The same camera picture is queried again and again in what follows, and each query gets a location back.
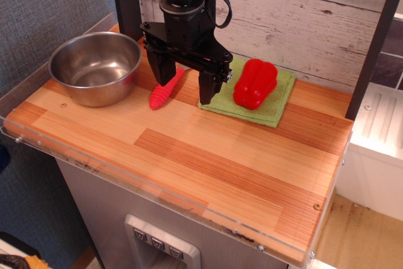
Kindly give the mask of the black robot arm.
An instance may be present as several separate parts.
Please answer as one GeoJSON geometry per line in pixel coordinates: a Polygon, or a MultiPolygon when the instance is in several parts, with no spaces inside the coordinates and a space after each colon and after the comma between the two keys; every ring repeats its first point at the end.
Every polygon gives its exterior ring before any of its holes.
{"type": "Polygon", "coordinates": [[[176,64],[199,72],[200,103],[207,105],[232,77],[232,54],[215,38],[216,0],[159,0],[164,21],[144,22],[147,58],[156,81],[165,86],[176,75],[176,64]]]}

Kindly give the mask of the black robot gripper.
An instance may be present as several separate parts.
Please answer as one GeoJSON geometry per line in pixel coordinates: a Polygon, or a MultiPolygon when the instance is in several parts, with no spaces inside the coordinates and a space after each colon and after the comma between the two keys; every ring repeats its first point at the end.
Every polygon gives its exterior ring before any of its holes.
{"type": "Polygon", "coordinates": [[[176,63],[199,71],[200,103],[210,104],[222,82],[232,77],[232,54],[214,36],[215,26],[205,11],[192,18],[164,15],[164,23],[145,21],[147,58],[156,81],[165,86],[176,75],[176,63]]]}

